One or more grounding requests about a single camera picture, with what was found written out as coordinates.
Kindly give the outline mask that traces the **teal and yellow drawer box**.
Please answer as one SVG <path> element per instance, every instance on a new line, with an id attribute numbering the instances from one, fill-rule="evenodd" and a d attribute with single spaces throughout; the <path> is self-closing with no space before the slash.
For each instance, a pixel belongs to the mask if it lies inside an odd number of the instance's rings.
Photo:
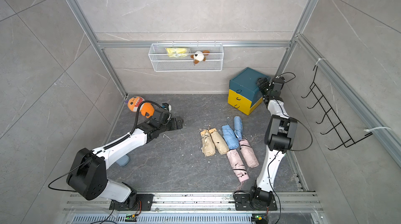
<path id="1" fill-rule="evenodd" d="M 231 79 L 229 82 L 228 104 L 245 115 L 250 115 L 263 100 L 256 84 L 259 78 L 267 78 L 270 81 L 269 76 L 247 67 Z"/>

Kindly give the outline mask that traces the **beige umbrella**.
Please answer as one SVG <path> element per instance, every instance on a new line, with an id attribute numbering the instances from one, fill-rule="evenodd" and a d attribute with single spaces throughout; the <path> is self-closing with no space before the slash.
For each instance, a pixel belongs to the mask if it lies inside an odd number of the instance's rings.
<path id="1" fill-rule="evenodd" d="M 205 157 L 210 157 L 215 155 L 216 153 L 216 147 L 215 144 L 212 140 L 212 136 L 209 132 L 208 129 L 199 129 L 200 131 L 200 136 L 201 136 L 201 141 L 202 141 L 202 147 L 201 151 L 204 154 Z"/>
<path id="2" fill-rule="evenodd" d="M 218 150 L 218 152 L 221 155 L 226 154 L 229 151 L 229 147 L 228 147 L 226 141 L 224 140 L 224 138 L 219 134 L 217 129 L 209 129 L 208 131 L 211 135 L 212 141 L 213 141 L 216 149 Z"/>

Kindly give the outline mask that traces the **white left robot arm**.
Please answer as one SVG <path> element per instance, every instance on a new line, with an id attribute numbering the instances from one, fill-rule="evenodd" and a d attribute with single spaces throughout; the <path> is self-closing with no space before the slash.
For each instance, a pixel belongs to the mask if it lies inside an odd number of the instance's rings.
<path id="1" fill-rule="evenodd" d="M 120 210 L 140 206 L 137 191 L 126 183 L 108 179 L 107 170 L 129 152 L 144 146 L 160 134 L 183 128 L 183 118 L 171 117 L 168 108 L 157 108 L 148 120 L 138 124 L 136 115 L 133 129 L 111 143 L 89 150 L 83 148 L 75 156 L 66 183 L 83 198 L 114 201 Z"/>

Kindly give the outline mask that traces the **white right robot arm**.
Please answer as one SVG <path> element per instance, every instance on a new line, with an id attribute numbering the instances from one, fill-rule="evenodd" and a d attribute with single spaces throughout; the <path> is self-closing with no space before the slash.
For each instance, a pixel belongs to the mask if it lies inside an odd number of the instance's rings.
<path id="1" fill-rule="evenodd" d="M 286 152 L 293 146 L 298 125 L 297 120 L 286 112 L 280 97 L 285 83 L 284 77 L 258 78 L 256 81 L 263 102 L 271 114 L 264 137 L 266 156 L 255 186 L 250 190 L 250 204 L 257 210 L 269 207 L 274 200 L 274 181 L 277 171 Z"/>

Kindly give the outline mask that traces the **blue folded umbrella right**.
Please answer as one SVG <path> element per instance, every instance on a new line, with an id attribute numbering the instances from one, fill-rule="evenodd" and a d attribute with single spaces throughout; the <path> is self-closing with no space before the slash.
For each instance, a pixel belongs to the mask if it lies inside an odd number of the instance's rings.
<path id="1" fill-rule="evenodd" d="M 243 140 L 243 123 L 240 116 L 234 117 L 234 133 L 238 141 Z"/>

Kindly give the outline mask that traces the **blue folded umbrella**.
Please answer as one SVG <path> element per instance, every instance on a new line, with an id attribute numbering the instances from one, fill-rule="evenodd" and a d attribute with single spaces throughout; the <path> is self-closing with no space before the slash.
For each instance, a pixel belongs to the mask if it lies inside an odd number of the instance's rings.
<path id="1" fill-rule="evenodd" d="M 222 128 L 222 133 L 223 133 L 223 138 L 230 150 L 234 150 L 239 148 L 240 144 L 238 141 L 237 136 L 235 135 L 235 132 L 229 125 L 229 120 L 230 118 L 227 117 L 226 124 L 223 125 Z"/>
<path id="2" fill-rule="evenodd" d="M 234 117 L 234 133 L 238 141 L 243 140 L 243 123 L 240 116 Z"/>

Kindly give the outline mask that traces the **blue folded umbrella left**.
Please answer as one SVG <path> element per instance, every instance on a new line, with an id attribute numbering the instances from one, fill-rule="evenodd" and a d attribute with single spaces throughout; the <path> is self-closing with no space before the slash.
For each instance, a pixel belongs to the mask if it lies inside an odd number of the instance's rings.
<path id="1" fill-rule="evenodd" d="M 229 125 L 229 120 L 230 118 L 227 117 L 226 124 L 223 125 L 222 128 L 222 133 L 223 133 L 223 138 L 230 150 L 234 150 L 239 148 L 240 144 L 238 141 L 237 136 L 235 135 L 235 132 Z"/>

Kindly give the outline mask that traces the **pink folded umbrella rear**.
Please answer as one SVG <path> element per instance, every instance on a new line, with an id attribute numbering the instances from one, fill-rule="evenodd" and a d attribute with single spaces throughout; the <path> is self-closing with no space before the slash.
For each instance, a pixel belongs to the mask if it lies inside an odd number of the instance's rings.
<path id="1" fill-rule="evenodd" d="M 241 154 L 249 168 L 255 168 L 259 166 L 259 161 L 254 153 L 254 150 L 252 149 L 250 143 L 246 140 L 240 140 L 240 151 Z"/>

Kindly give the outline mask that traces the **pink folded umbrella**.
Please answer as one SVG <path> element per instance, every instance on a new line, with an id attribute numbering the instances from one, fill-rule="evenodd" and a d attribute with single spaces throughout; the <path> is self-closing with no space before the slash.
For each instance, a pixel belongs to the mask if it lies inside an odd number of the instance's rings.
<path id="1" fill-rule="evenodd" d="M 254 150 L 252 149 L 250 143 L 246 140 L 240 140 L 240 151 L 241 154 L 249 168 L 255 168 L 259 166 L 259 161 L 254 153 Z"/>
<path id="2" fill-rule="evenodd" d="M 233 149 L 229 150 L 227 153 L 227 158 L 229 160 L 229 163 L 231 165 L 231 168 L 235 175 L 237 176 L 238 180 L 240 183 L 245 182 L 246 180 L 249 179 L 249 175 L 247 174 L 245 165 L 239 155 L 239 153 Z"/>

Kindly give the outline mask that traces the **pink folded umbrella front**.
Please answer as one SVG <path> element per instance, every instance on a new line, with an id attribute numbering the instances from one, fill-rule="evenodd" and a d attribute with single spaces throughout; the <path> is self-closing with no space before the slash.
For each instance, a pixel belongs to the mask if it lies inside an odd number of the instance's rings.
<path id="1" fill-rule="evenodd" d="M 235 175 L 237 176 L 238 180 L 240 183 L 245 182 L 246 180 L 249 179 L 249 175 L 247 174 L 245 165 L 239 155 L 239 153 L 233 149 L 229 150 L 227 153 L 227 158 L 229 160 L 229 163 L 231 165 L 231 168 Z"/>

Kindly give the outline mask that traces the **orange shark plush toy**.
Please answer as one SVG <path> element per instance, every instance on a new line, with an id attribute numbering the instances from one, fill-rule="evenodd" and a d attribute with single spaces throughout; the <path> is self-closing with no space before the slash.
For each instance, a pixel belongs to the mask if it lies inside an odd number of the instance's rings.
<path id="1" fill-rule="evenodd" d="M 155 109 L 149 102 L 144 102 L 144 98 L 140 96 L 134 96 L 127 101 L 127 107 L 132 112 L 139 112 L 142 116 L 150 118 L 153 116 Z"/>

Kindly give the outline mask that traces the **light blue cup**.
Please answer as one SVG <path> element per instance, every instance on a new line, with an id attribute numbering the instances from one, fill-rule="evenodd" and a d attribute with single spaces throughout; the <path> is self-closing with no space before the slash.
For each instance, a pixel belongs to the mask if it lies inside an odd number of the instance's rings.
<path id="1" fill-rule="evenodd" d="M 128 156 L 128 155 L 124 155 L 123 157 L 121 157 L 120 159 L 118 159 L 118 160 L 116 161 L 116 163 L 117 163 L 119 166 L 124 167 L 124 166 L 126 166 L 126 165 L 129 163 L 129 161 L 130 161 L 129 156 Z"/>

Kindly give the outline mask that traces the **brown white plush dog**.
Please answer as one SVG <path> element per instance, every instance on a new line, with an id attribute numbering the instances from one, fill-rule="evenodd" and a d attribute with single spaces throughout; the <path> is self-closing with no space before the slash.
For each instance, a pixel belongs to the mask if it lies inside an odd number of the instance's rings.
<path id="1" fill-rule="evenodd" d="M 197 51 L 191 55 L 194 65 L 206 61 L 206 57 L 209 55 L 210 51 Z"/>

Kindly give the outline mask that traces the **yellow package in basket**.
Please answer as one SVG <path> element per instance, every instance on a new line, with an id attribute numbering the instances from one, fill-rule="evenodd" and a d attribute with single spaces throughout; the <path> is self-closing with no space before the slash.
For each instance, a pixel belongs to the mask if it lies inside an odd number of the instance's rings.
<path id="1" fill-rule="evenodd" d="M 190 54 L 190 49 L 185 47 L 167 47 L 166 52 L 171 58 L 183 58 Z"/>

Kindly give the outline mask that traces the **metal base rail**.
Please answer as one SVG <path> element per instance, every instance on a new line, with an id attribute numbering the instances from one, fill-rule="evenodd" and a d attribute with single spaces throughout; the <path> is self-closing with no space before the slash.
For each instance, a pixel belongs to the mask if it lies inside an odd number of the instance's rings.
<path id="1" fill-rule="evenodd" d="M 147 192 L 133 210 L 109 200 L 87 201 L 68 194 L 57 224 L 327 224 L 312 192 L 281 192 L 270 207 L 250 207 L 233 192 Z"/>

